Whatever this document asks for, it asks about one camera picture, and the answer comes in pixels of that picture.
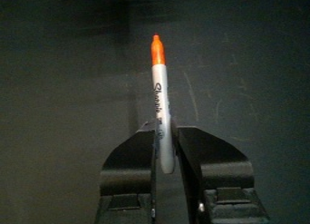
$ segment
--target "orange cap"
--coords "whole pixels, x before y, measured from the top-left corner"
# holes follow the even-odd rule
[[[152,37],[150,59],[152,59],[152,65],[164,64],[162,45],[161,45],[160,37],[157,34],[154,34]]]

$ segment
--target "white marker barrel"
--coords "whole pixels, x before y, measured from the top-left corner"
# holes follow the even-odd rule
[[[150,69],[157,119],[156,137],[160,144],[160,164],[161,171],[166,174],[172,173],[174,170],[174,148],[172,145],[170,134],[166,69],[164,64],[154,64]]]

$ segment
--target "black clamp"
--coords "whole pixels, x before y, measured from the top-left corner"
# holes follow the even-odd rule
[[[225,141],[196,127],[173,126],[173,146],[188,223],[268,223],[253,190],[252,165]],[[113,150],[100,172],[96,224],[156,223],[154,124],[146,122]]]

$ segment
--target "dark background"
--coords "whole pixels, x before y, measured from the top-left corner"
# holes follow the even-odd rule
[[[93,223],[154,32],[173,118],[248,156],[271,223],[308,223],[308,1],[0,0],[0,223]]]

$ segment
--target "marker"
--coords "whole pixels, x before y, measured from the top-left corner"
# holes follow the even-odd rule
[[[156,135],[160,144],[160,164],[162,173],[168,174],[172,173],[174,169],[174,149],[170,134],[166,69],[164,65],[162,45],[157,34],[152,37],[150,59],[154,111],[157,119]]]

